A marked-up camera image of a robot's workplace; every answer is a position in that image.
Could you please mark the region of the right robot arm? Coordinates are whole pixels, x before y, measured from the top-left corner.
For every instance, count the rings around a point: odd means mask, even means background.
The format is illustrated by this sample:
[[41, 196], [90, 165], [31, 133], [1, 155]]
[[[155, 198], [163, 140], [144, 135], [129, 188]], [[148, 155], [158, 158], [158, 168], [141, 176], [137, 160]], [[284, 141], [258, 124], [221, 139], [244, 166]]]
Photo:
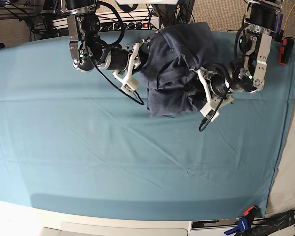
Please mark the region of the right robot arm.
[[[100, 38], [101, 23], [96, 15], [101, 6], [109, 8], [117, 18], [120, 35], [112, 43]], [[133, 44], [132, 49], [121, 46], [126, 26], [116, 9], [100, 0], [63, 0], [62, 12], [67, 14], [70, 37], [70, 54], [75, 69], [89, 72], [93, 69], [111, 70], [113, 77], [121, 83], [121, 89], [133, 93], [140, 85], [133, 74], [140, 71], [147, 61], [142, 50], [147, 39]]]

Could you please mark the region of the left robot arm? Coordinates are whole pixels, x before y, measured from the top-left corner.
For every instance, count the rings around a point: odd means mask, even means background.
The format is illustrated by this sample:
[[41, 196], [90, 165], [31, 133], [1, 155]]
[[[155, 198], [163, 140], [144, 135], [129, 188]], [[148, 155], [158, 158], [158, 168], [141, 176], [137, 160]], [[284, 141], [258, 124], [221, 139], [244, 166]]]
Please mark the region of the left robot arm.
[[188, 98], [191, 112], [211, 116], [233, 103], [234, 93], [264, 88], [273, 37], [281, 29], [282, 5], [281, 0], [249, 0], [229, 65], [214, 61], [190, 69], [195, 73]]

